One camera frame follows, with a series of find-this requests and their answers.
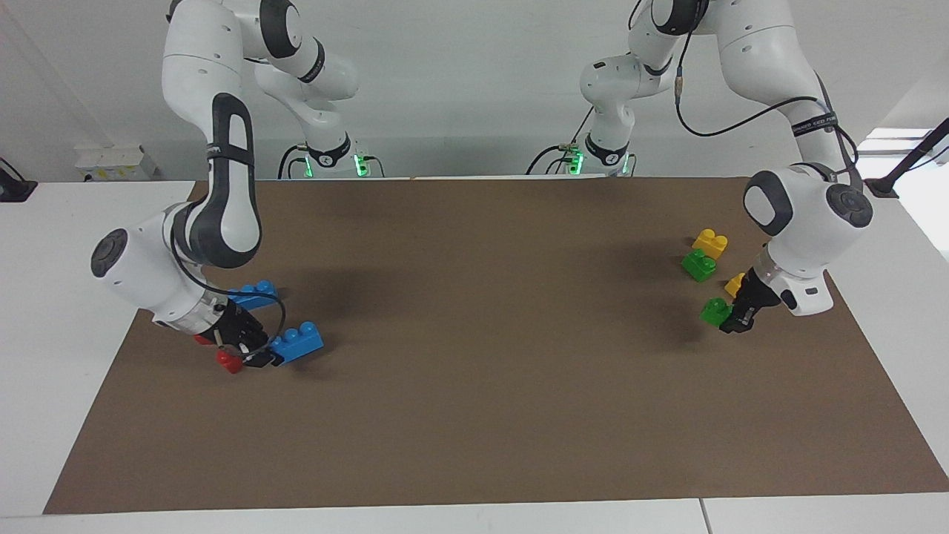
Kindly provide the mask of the green two-stud toy brick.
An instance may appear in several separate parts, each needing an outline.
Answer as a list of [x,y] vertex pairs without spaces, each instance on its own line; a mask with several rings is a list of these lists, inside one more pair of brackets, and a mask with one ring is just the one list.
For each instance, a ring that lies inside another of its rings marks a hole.
[[708,256],[703,250],[695,248],[682,258],[681,266],[685,273],[696,283],[704,283],[715,273],[718,264],[715,258]]
[[732,310],[733,305],[731,303],[721,297],[714,297],[704,304],[701,312],[699,312],[699,317],[705,323],[719,328],[731,317]]

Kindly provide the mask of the blue three-stud toy brick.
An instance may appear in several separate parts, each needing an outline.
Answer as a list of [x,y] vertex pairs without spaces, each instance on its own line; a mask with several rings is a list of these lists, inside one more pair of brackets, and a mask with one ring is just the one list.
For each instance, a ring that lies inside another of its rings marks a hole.
[[272,340],[270,349],[275,354],[275,367],[294,362],[323,348],[323,339],[315,323],[305,321],[297,328],[289,328]]
[[228,289],[228,298],[247,311],[261,309],[277,304],[278,291],[270,280],[259,280],[255,284],[245,284],[239,288]]

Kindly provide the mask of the white box with yellow label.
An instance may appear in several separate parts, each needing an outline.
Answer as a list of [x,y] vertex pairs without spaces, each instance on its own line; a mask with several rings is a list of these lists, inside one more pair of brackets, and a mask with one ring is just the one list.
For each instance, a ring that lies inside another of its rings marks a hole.
[[75,169],[85,182],[153,180],[159,175],[156,163],[141,145],[76,148],[75,152]]

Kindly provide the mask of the brown table mat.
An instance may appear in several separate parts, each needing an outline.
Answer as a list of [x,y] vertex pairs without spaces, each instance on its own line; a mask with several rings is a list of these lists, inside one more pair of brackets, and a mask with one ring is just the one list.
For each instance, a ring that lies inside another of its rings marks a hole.
[[259,253],[210,277],[268,278],[323,349],[231,375],[140,312],[45,511],[949,490],[840,294],[701,319],[766,240],[745,185],[258,183]]

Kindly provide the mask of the black clamp stand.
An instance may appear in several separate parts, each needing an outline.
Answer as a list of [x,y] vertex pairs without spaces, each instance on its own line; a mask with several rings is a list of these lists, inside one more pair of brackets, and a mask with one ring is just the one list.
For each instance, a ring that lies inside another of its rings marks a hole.
[[0,156],[0,203],[26,202],[39,183],[29,180]]

